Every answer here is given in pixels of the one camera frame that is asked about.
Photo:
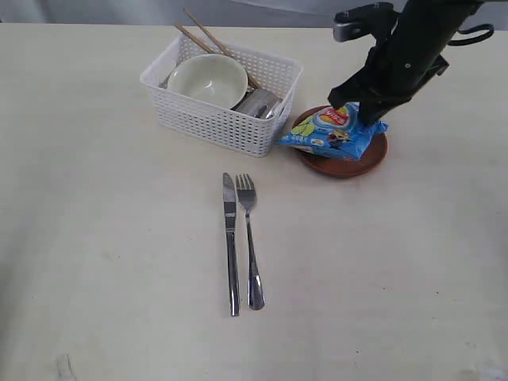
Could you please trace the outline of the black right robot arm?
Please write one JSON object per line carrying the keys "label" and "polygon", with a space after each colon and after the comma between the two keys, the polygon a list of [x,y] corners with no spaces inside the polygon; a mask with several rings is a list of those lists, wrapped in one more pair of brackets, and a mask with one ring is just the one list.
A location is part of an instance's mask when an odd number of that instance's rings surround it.
{"label": "black right robot arm", "polygon": [[339,109],[348,102],[358,103],[358,117],[369,126],[409,102],[448,68],[441,55],[446,47],[476,44],[493,36],[492,24],[461,27],[482,5],[481,1],[412,0],[402,12],[389,2],[376,2],[336,13],[336,41],[371,35],[375,45],[364,66],[330,91],[329,104]]}

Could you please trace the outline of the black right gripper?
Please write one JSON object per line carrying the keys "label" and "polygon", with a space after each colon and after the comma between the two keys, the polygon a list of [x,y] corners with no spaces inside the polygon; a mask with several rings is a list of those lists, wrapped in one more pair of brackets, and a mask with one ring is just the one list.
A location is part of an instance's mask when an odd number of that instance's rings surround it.
{"label": "black right gripper", "polygon": [[390,33],[375,38],[362,69],[328,96],[329,104],[340,109],[358,102],[358,119],[364,126],[375,124],[411,98],[428,81],[442,75],[448,61],[441,52],[449,41],[446,33]]}

